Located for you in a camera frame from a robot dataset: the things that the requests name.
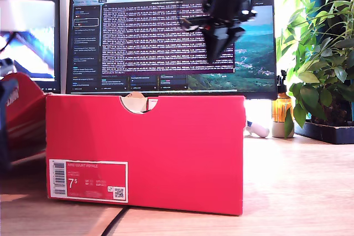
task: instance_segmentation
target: barcode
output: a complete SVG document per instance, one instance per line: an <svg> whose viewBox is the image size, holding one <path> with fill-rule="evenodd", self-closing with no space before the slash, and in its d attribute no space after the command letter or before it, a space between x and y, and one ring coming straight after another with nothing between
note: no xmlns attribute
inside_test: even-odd
<svg viewBox="0 0 354 236"><path fill-rule="evenodd" d="M65 163L53 162L53 192L56 195L66 195Z"/></svg>
<svg viewBox="0 0 354 236"><path fill-rule="evenodd" d="M113 189L113 199L125 200L126 189L124 187L114 187Z"/></svg>

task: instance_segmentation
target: landscape wallpaper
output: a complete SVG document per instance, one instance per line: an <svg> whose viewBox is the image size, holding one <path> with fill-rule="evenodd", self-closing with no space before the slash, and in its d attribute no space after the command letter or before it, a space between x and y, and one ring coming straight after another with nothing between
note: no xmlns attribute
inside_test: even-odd
<svg viewBox="0 0 354 236"><path fill-rule="evenodd" d="M255 20L241 27L246 33L235 43L235 73L189 75L189 90L275 91L273 7L255 7Z"/></svg>

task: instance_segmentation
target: potted plant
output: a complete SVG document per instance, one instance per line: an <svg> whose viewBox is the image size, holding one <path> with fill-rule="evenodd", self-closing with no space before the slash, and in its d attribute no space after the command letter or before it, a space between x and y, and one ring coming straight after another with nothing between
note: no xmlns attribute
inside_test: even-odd
<svg viewBox="0 0 354 236"><path fill-rule="evenodd" d="M354 0L326 0L321 7L300 0L303 8L291 16L277 40L282 55L293 52L295 66L288 77L300 82L289 89L295 97L295 132L334 144L354 144L351 104L354 102ZM285 135L294 126L291 112Z"/></svg>

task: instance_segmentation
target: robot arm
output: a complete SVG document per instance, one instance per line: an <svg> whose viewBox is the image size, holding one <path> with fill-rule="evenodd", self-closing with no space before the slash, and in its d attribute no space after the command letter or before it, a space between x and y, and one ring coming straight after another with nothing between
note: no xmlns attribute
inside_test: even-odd
<svg viewBox="0 0 354 236"><path fill-rule="evenodd" d="M242 22L253 19L254 0L206 0L204 10L206 15L196 18L185 18L181 22L184 30L199 28L203 33L207 60L214 62L220 54L242 36Z"/></svg>

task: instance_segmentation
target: qr code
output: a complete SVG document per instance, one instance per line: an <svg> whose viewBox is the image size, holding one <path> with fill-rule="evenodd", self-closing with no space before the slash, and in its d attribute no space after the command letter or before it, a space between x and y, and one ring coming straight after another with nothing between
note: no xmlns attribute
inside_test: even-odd
<svg viewBox="0 0 354 236"><path fill-rule="evenodd" d="M126 188L125 187L114 187L113 188L113 199L125 200L126 199Z"/></svg>

